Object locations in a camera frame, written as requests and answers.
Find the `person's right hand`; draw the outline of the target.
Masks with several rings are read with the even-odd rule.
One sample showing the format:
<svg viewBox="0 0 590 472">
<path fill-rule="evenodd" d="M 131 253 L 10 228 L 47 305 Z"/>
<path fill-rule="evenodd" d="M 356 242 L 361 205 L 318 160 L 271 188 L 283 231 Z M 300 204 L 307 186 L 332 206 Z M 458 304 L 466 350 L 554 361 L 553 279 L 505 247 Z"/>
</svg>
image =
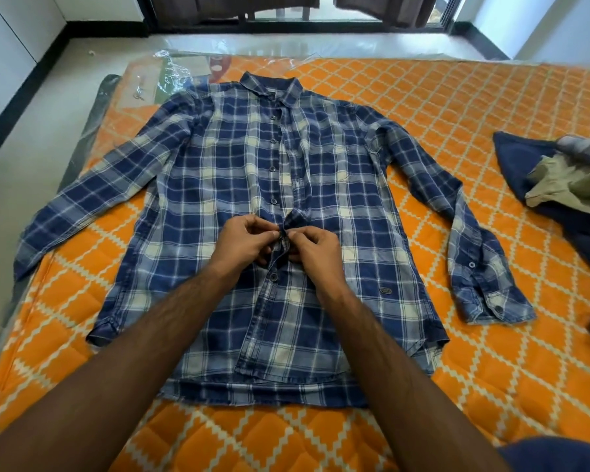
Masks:
<svg viewBox="0 0 590 472">
<path fill-rule="evenodd" d="M 293 248 L 289 241 L 288 259 L 303 267 L 319 292 L 332 295 L 346 288 L 342 250 L 336 234 L 314 226 L 289 229 L 287 233 L 315 235 L 316 245 L 309 248 Z"/>
</svg>

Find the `person's left hand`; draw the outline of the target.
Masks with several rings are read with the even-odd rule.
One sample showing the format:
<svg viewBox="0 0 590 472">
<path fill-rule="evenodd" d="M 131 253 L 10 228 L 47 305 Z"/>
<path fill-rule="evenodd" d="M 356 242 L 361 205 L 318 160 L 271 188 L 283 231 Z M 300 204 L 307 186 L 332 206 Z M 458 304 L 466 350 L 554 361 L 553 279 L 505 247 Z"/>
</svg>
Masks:
<svg viewBox="0 0 590 472">
<path fill-rule="evenodd" d="M 248 232 L 256 229 L 281 232 L 278 225 L 254 214 L 232 217 L 224 224 L 217 239 L 209 261 L 210 267 L 227 276 L 239 276 L 253 262 L 265 267 L 277 241 L 247 242 Z"/>
</svg>

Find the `blue plaid button shirt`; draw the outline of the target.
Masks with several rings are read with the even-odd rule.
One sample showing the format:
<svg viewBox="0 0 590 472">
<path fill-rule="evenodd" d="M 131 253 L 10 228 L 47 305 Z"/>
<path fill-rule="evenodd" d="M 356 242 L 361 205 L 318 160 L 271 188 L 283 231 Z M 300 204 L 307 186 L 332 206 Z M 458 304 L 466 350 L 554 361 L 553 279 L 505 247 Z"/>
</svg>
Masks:
<svg viewBox="0 0 590 472">
<path fill-rule="evenodd" d="M 535 311 L 462 182 L 374 108 L 305 90 L 296 78 L 188 86 L 136 137 L 61 190 L 24 229 L 14 280 L 112 207 L 144 208 L 87 341 L 102 347 L 209 260 L 227 220 L 256 214 L 284 231 L 338 236 L 346 281 L 428 375 L 448 342 L 418 274 L 387 182 L 452 223 L 450 290 L 472 325 L 522 324 Z M 265 267 L 244 268 L 162 387 L 172 400 L 230 406 L 364 407 L 330 318 L 282 237 Z"/>
</svg>

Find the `person's left forearm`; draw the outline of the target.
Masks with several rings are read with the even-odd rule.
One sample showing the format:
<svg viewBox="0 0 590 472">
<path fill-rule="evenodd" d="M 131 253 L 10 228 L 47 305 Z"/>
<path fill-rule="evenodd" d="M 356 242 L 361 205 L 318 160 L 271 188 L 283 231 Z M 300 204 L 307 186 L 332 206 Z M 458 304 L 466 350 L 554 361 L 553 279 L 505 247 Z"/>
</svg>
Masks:
<svg viewBox="0 0 590 472">
<path fill-rule="evenodd" d="M 0 434 L 0 472 L 107 472 L 240 273 L 211 261 L 32 404 Z"/>
</svg>

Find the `person's right forearm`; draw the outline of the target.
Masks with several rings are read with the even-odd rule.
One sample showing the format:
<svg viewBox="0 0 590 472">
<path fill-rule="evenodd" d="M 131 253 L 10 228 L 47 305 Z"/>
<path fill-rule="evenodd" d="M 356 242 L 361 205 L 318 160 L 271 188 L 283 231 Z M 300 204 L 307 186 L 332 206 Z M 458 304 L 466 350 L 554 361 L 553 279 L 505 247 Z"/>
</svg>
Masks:
<svg viewBox="0 0 590 472">
<path fill-rule="evenodd" d="M 316 290 L 401 472 L 510 472 L 497 449 L 345 282 Z"/>
</svg>

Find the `clear plastic mattress wrap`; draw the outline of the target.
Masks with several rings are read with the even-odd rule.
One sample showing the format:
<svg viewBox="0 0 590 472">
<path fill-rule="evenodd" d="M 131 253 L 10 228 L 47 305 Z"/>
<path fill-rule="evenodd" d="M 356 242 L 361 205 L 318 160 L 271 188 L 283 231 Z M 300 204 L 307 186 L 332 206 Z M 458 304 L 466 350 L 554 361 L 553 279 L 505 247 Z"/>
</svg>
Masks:
<svg viewBox="0 0 590 472">
<path fill-rule="evenodd" d="M 246 71 L 285 77 L 319 58 L 251 54 L 198 53 L 162 49 L 131 62 L 124 74 L 109 74 L 99 84 L 94 103 L 58 190 L 72 183 L 108 150 L 134 135 L 171 95 L 190 87 L 239 80 Z"/>
</svg>

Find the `navy blue garment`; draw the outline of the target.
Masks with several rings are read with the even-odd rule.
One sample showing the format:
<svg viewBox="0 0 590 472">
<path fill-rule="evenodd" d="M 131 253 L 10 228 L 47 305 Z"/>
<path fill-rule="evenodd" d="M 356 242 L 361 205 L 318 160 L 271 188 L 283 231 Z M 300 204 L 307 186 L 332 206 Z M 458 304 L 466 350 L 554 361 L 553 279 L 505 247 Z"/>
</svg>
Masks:
<svg viewBox="0 0 590 472">
<path fill-rule="evenodd" d="M 533 183 L 528 175 L 543 157 L 556 156 L 556 142 L 533 140 L 505 132 L 493 134 L 496 159 L 504 180 L 523 205 Z M 578 211 L 555 201 L 541 203 L 532 211 L 557 222 L 562 233 L 582 259 L 590 266 L 590 213 Z"/>
</svg>

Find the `orange patterned quilted mattress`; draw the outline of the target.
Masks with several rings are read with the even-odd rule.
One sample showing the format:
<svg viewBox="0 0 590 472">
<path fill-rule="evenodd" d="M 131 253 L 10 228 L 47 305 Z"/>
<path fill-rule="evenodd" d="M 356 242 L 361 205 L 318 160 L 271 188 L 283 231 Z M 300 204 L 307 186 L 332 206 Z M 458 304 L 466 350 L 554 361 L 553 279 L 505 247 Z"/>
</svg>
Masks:
<svg viewBox="0 0 590 472">
<path fill-rule="evenodd" d="M 449 224 L 387 178 L 428 293 L 450 337 L 436 383 L 501 445 L 536 435 L 590 443 L 590 268 L 561 228 L 520 203 L 492 134 L 590 136 L 590 70 L 457 61 L 226 57 L 218 81 L 244 72 L 373 107 L 414 135 L 464 184 L 480 224 L 499 238 L 537 319 L 467 325 L 448 291 Z M 137 193 L 47 255 L 0 346 L 0 433 L 93 353 L 86 343 L 148 195 Z M 364 410 L 186 405 L 156 400 L 111 470 L 391 471 Z"/>
</svg>

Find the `beige garment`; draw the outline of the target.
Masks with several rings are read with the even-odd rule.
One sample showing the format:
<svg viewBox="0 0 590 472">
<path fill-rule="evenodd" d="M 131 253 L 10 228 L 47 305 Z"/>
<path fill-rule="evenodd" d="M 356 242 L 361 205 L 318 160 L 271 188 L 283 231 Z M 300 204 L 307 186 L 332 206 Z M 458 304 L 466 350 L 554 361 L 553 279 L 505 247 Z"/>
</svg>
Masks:
<svg viewBox="0 0 590 472">
<path fill-rule="evenodd" d="M 590 214 L 590 165 L 562 153 L 543 156 L 527 180 L 532 184 L 524 196 L 527 206 L 555 202 Z"/>
</svg>

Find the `grey plaid garment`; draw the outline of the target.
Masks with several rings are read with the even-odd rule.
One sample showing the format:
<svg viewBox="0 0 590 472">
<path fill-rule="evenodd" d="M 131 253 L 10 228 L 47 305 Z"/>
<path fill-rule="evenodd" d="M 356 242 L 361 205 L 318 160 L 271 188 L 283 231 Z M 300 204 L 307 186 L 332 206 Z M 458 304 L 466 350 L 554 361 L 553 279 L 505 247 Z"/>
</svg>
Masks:
<svg viewBox="0 0 590 472">
<path fill-rule="evenodd" d="M 556 148 L 577 162 L 590 166 L 590 138 L 565 135 L 556 141 Z"/>
</svg>

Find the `white wardrobe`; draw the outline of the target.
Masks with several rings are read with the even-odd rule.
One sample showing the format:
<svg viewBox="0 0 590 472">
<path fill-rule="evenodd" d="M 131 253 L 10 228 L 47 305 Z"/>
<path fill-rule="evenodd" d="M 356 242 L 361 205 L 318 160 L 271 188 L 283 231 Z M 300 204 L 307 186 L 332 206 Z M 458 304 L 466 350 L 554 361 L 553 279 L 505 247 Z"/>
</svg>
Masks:
<svg viewBox="0 0 590 472">
<path fill-rule="evenodd" d="M 0 115 L 65 24 L 55 0 L 0 0 Z"/>
</svg>

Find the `person's navy shorts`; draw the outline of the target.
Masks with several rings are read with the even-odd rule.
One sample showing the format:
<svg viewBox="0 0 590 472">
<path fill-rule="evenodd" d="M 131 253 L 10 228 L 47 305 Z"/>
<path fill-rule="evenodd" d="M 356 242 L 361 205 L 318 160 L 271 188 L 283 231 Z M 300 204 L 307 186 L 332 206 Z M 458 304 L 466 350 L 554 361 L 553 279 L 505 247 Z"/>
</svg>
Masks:
<svg viewBox="0 0 590 472">
<path fill-rule="evenodd" d="M 513 472 L 590 472 L 590 443 L 538 436 L 498 447 Z"/>
</svg>

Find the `black window frame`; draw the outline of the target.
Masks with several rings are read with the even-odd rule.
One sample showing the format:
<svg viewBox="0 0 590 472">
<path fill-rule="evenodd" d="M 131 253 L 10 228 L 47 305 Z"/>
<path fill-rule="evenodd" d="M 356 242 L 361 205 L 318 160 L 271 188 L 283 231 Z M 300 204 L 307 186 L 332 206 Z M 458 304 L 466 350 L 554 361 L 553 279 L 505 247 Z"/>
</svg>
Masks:
<svg viewBox="0 0 590 472">
<path fill-rule="evenodd" d="M 394 28 L 382 21 L 311 21 L 311 9 L 303 8 L 302 21 L 285 18 L 261 20 L 256 14 L 236 15 L 227 20 L 201 21 L 181 26 L 165 26 L 153 5 L 153 0 L 136 0 L 149 34 L 387 34 L 427 33 L 448 34 L 454 25 L 456 10 L 462 0 L 447 0 L 438 23 L 426 23 L 421 28 Z"/>
</svg>

